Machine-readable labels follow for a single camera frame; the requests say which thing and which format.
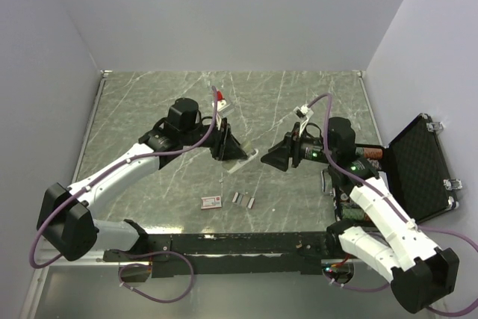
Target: marble table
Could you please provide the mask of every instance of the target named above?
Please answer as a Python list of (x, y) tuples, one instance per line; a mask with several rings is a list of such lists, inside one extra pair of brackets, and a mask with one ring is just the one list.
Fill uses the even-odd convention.
[[(102, 88), (78, 180), (125, 153), (179, 97), (210, 115), (211, 85), (236, 105), (228, 117), (234, 136), (261, 154), (292, 129), (295, 106), (326, 91), (334, 96), (332, 115), (352, 121), (357, 141), (378, 143), (356, 72), (118, 72)], [(325, 107), (325, 100), (314, 106), (320, 126)], [(155, 233), (322, 231), (335, 220), (332, 199), (320, 190), (324, 167), (303, 161), (283, 173), (257, 158), (229, 175), (208, 149), (197, 149), (131, 186), (98, 219), (129, 218)], [(232, 203), (236, 191), (253, 195), (254, 207)], [(217, 195), (222, 208), (200, 209), (201, 197)]]

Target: black case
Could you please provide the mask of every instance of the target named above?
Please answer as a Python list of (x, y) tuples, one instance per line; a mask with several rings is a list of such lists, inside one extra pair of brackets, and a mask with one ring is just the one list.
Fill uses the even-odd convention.
[[(383, 159), (379, 161), (387, 174), (388, 187), (395, 200), (417, 223), (425, 222), (458, 207), (455, 191), (448, 191), (444, 180), (450, 178), (437, 134), (428, 131), (432, 118), (419, 114), (388, 145), (357, 144), (358, 147), (380, 148)], [(335, 217), (342, 219), (339, 196), (334, 198)], [(371, 222), (357, 221), (361, 226)]]

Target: robotic arm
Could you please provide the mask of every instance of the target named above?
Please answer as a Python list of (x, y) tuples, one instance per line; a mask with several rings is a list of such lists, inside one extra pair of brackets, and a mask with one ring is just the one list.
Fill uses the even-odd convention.
[[(141, 178), (162, 169), (179, 157), (179, 150), (200, 146), (211, 151), (212, 158), (224, 161), (229, 172), (242, 167), (258, 152), (250, 145), (240, 145), (231, 133), (226, 116), (232, 112), (220, 92), (217, 93), (215, 126), (204, 125), (199, 106), (192, 99), (177, 99), (167, 117), (140, 137), (123, 156), (90, 177), (64, 188), (56, 183), (48, 188), (38, 218), (37, 229), (59, 205), (72, 195), (73, 200), (45, 228), (43, 236), (69, 261), (75, 261), (89, 250), (130, 250), (146, 234), (131, 220), (108, 222), (95, 220), (99, 210)], [(153, 152), (173, 152), (168, 156), (154, 156)]]
[(450, 248), (442, 250), (400, 207), (377, 170), (357, 150), (350, 121), (341, 117), (328, 120), (330, 158), (336, 164), (332, 166), (322, 136), (312, 137), (306, 131), (307, 126), (314, 125), (308, 123), (309, 106), (296, 108), (295, 112), (301, 120), (261, 162), (282, 171), (288, 170), (290, 158), (292, 167), (302, 159), (328, 164), (334, 188), (365, 211), (388, 244), (353, 221), (341, 220), (327, 228), (329, 250), (336, 255), (349, 253), (372, 267), (391, 283), (394, 296), (409, 312), (416, 313), (452, 293), (459, 266), (457, 255)]

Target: gray floor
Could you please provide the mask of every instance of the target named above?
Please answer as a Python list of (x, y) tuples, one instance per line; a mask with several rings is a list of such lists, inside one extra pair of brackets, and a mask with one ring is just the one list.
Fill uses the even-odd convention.
[[(352, 121), (357, 141), (378, 143), (355, 72), (120, 72), (105, 82), (78, 179), (126, 152), (179, 97), (195, 99), (210, 115), (211, 85), (236, 104), (229, 116), (235, 137), (250, 139), (261, 154), (291, 130), (295, 106), (326, 91), (334, 96), (332, 114)], [(324, 110), (325, 101), (314, 106), (317, 124)], [(227, 175), (207, 149), (198, 149), (131, 186), (99, 219), (130, 218), (150, 232), (324, 230), (334, 216), (331, 198), (320, 192), (322, 168), (304, 161), (282, 173), (257, 159)], [(252, 194), (254, 208), (233, 204), (235, 191)], [(201, 211), (200, 198), (216, 195), (223, 208)]]

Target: white wall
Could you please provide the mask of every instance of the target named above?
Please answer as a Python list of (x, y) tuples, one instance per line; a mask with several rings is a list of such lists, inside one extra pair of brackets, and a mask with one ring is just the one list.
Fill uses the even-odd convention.
[(59, 0), (0, 0), (0, 318), (17, 318), (45, 189), (68, 183), (99, 73)]
[[(388, 143), (418, 113), (443, 121), (440, 135), (452, 176), (465, 182), (461, 205), (430, 224), (478, 241), (478, 0), (404, 0), (367, 69), (366, 86)], [(450, 246), (452, 238), (437, 239)], [(459, 280), (446, 300), (461, 309), (477, 298), (477, 254), (459, 252)], [(477, 318), (478, 312), (467, 318)]]
[(364, 69), (402, 0), (63, 0), (102, 69)]

